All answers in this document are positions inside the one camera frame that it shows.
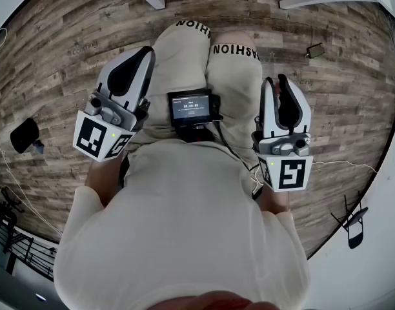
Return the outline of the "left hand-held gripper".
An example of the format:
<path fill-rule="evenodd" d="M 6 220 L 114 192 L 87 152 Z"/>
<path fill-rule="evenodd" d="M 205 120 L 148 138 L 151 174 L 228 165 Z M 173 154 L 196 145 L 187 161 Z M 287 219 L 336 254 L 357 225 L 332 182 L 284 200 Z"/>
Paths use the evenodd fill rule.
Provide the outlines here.
<path fill-rule="evenodd" d="M 98 162 L 120 155 L 148 118 L 148 100 L 143 97 L 154 64 L 154 50 L 142 46 L 119 54 L 101 69 L 100 93 L 93 92 L 77 114 L 74 148 Z M 128 110 L 115 102 L 128 102 Z"/>

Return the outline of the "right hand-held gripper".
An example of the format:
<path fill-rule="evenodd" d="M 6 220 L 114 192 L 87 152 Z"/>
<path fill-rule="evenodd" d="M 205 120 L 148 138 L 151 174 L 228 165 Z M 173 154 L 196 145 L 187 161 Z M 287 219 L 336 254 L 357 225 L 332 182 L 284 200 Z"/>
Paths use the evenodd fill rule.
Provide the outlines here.
<path fill-rule="evenodd" d="M 259 122 L 263 133 L 252 139 L 264 182 L 274 192 L 304 190 L 310 176 L 311 109 L 303 91 L 286 75 L 279 74 L 279 102 L 274 82 L 266 77 L 261 86 Z M 283 127 L 293 134 L 283 135 Z"/>

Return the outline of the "person's left forearm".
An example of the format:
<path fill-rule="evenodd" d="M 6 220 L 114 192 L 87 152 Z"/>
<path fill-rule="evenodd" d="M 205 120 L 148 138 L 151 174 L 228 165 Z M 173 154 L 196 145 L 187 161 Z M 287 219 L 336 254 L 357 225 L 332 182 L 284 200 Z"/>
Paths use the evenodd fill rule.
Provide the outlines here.
<path fill-rule="evenodd" d="M 103 207 L 121 190 L 120 168 L 123 155 L 108 161 L 93 160 L 90 164 L 85 185 L 93 189 L 99 196 Z"/>

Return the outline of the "person's right forearm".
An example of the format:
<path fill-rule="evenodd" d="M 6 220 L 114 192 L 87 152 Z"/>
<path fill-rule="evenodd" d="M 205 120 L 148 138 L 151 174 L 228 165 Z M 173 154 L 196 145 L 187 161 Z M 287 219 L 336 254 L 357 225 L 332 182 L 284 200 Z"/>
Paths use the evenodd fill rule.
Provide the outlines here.
<path fill-rule="evenodd" d="M 261 211 L 271 212 L 272 214 L 288 212 L 289 194 L 288 192 L 274 192 L 267 185 L 264 185 L 256 203 Z"/>

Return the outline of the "small black monitor screen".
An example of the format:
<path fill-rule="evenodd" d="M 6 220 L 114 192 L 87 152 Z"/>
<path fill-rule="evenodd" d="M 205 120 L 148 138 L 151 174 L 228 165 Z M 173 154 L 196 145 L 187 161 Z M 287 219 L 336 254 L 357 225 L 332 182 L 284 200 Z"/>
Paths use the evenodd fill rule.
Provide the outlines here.
<path fill-rule="evenodd" d="M 219 122 L 221 100 L 209 88 L 169 92 L 167 94 L 171 126 L 179 139 L 187 143 L 214 141 L 206 125 Z"/>

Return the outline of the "small black box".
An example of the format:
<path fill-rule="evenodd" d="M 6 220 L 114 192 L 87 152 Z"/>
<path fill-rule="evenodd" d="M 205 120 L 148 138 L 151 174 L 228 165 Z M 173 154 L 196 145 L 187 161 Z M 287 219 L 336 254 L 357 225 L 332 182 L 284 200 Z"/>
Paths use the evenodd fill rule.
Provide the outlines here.
<path fill-rule="evenodd" d="M 323 55 L 325 53 L 325 49 L 322 43 L 318 43 L 307 47 L 306 52 L 306 58 L 314 59 L 315 57 Z"/>

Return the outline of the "person's right leg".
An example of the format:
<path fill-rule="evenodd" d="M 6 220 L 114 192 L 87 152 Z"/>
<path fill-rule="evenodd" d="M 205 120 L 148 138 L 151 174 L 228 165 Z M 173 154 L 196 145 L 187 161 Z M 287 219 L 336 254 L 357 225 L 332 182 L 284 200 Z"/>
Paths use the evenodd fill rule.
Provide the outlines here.
<path fill-rule="evenodd" d="M 227 31 L 219 33 L 213 40 L 213 44 L 237 44 L 253 49 L 256 48 L 252 38 L 245 32 L 241 31 Z"/>

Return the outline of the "black round bin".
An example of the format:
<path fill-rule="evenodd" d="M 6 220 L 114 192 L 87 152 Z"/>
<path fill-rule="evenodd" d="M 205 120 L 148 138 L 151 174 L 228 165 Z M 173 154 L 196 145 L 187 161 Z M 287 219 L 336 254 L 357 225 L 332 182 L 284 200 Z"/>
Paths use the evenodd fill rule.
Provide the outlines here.
<path fill-rule="evenodd" d="M 35 141 L 39 139 L 39 128 L 32 118 L 27 118 L 10 133 L 10 141 L 18 153 L 24 153 Z"/>

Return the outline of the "black folding chair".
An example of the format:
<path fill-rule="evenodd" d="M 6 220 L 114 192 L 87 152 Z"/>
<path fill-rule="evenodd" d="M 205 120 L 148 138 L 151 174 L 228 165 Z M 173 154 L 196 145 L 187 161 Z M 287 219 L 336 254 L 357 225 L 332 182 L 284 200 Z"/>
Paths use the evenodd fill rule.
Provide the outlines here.
<path fill-rule="evenodd" d="M 367 214 L 369 208 L 362 206 L 360 191 L 358 191 L 357 207 L 353 209 L 353 206 L 353 203 L 347 203 L 347 197 L 344 196 L 345 215 L 337 218 L 332 212 L 330 213 L 337 223 L 347 232 L 349 249 L 357 248 L 361 245 L 364 238 L 363 217 Z"/>

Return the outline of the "beige t-shirt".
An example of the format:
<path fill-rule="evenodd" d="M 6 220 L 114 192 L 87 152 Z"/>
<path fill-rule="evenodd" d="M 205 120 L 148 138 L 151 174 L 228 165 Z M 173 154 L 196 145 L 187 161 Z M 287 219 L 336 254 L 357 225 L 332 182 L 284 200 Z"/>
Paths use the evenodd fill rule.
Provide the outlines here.
<path fill-rule="evenodd" d="M 228 291 L 301 310 L 309 267 L 290 211 L 261 211 L 248 171 L 220 146 L 142 146 L 124 187 L 103 207 L 80 186 L 54 283 L 70 310 L 147 310 Z"/>

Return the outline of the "black metal rack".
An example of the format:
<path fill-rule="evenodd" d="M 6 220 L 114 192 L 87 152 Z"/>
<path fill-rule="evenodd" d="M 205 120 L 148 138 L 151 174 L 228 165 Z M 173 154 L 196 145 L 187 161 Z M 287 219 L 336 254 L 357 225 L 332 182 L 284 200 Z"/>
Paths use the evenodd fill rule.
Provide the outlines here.
<path fill-rule="evenodd" d="M 14 191 L 10 187 L 0 187 L 0 193 L 4 198 L 0 201 L 0 245 L 3 252 L 10 255 L 11 262 L 18 260 L 52 282 L 58 244 L 20 228 L 17 215 L 25 212 L 20 207 L 21 200 L 11 199 Z"/>

